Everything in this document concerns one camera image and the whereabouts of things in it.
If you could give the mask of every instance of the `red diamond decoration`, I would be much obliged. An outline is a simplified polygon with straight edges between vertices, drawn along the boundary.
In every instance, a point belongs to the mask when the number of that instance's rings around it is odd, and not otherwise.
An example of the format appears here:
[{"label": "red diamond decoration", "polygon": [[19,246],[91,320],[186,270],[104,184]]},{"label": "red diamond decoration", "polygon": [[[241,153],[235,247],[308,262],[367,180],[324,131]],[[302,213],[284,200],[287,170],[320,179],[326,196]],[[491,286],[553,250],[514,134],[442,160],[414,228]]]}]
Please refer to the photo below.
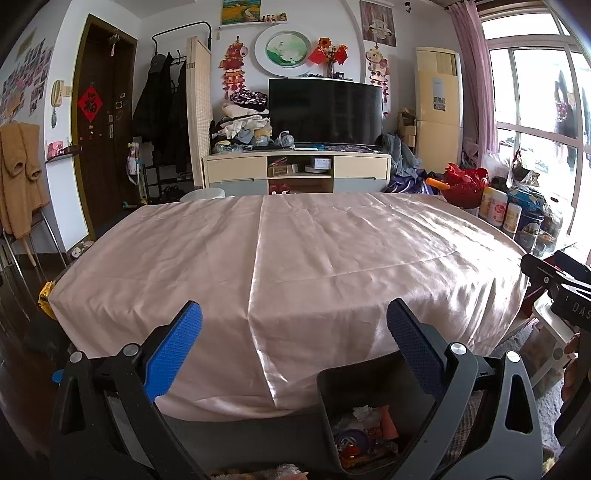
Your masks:
[{"label": "red diamond decoration", "polygon": [[82,113],[86,119],[92,122],[103,106],[103,101],[100,99],[96,89],[90,85],[80,97],[80,100],[78,100],[78,106],[82,109]]}]

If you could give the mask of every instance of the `tv stand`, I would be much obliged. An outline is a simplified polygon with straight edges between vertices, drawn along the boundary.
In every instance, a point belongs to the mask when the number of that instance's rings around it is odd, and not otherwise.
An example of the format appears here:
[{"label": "tv stand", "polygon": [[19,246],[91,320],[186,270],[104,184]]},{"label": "tv stand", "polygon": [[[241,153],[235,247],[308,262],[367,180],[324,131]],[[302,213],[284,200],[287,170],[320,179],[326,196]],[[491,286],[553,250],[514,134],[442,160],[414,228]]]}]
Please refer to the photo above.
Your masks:
[{"label": "tv stand", "polygon": [[[270,177],[267,167],[277,157],[288,163],[309,164],[310,157],[332,159],[326,174],[300,172]],[[205,187],[217,187],[227,196],[267,195],[269,184],[287,184],[292,192],[380,192],[390,178],[391,157],[381,153],[324,150],[268,150],[208,155],[203,159]]]}]

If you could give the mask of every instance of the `chinese new year decoration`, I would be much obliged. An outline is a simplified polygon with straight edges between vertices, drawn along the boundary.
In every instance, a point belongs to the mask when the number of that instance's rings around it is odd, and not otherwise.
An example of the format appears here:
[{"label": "chinese new year decoration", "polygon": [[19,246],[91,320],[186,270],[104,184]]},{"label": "chinese new year decoration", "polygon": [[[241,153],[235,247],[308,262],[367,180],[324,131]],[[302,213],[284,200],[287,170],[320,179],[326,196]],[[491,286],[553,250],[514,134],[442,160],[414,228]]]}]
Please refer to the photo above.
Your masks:
[{"label": "chinese new year decoration", "polygon": [[365,57],[369,60],[368,70],[371,72],[369,80],[372,85],[377,85],[382,88],[384,93],[384,103],[388,103],[388,75],[390,75],[390,67],[388,67],[388,60],[380,52],[378,44],[370,48]]},{"label": "chinese new year decoration", "polygon": [[100,108],[103,106],[103,101],[100,99],[96,89],[90,85],[84,94],[78,100],[78,106],[82,109],[82,113],[89,122],[92,122]]},{"label": "chinese new year decoration", "polygon": [[326,63],[326,77],[333,78],[335,62],[342,65],[347,60],[347,48],[347,45],[333,44],[329,38],[321,38],[318,41],[316,49],[308,57],[308,60],[317,65]]},{"label": "chinese new year decoration", "polygon": [[236,41],[228,47],[226,56],[220,63],[220,68],[225,69],[223,74],[223,85],[226,91],[225,98],[228,98],[228,92],[231,90],[237,92],[244,88],[244,57],[248,55],[248,48],[236,37]]}]

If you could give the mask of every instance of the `blue textured pad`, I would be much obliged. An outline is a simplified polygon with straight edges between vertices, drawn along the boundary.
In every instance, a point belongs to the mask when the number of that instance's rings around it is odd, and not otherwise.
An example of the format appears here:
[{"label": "blue textured pad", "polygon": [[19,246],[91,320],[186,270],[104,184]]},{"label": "blue textured pad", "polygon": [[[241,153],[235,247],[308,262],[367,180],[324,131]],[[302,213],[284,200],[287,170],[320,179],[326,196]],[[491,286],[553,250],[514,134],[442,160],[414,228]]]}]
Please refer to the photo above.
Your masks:
[{"label": "blue textured pad", "polygon": [[170,389],[201,332],[202,323],[203,314],[199,304],[188,304],[146,364],[144,390],[151,401]]},{"label": "blue textured pad", "polygon": [[444,365],[431,342],[421,331],[421,323],[401,299],[390,302],[386,320],[388,329],[421,390],[435,398],[441,398],[445,393]]}]

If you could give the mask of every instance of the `pink curtain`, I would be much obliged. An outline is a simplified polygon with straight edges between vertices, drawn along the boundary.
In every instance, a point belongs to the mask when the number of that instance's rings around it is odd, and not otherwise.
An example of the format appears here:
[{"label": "pink curtain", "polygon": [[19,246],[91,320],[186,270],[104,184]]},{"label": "pink curtain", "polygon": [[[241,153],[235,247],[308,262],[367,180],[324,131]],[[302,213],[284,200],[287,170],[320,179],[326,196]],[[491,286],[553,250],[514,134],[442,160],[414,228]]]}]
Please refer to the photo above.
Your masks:
[{"label": "pink curtain", "polygon": [[472,108],[476,119],[475,139],[479,146],[478,165],[486,150],[499,151],[496,134],[495,94],[492,83],[491,54],[484,38],[484,31],[473,0],[465,0],[449,6],[457,39],[462,49],[464,68],[464,105]]}]

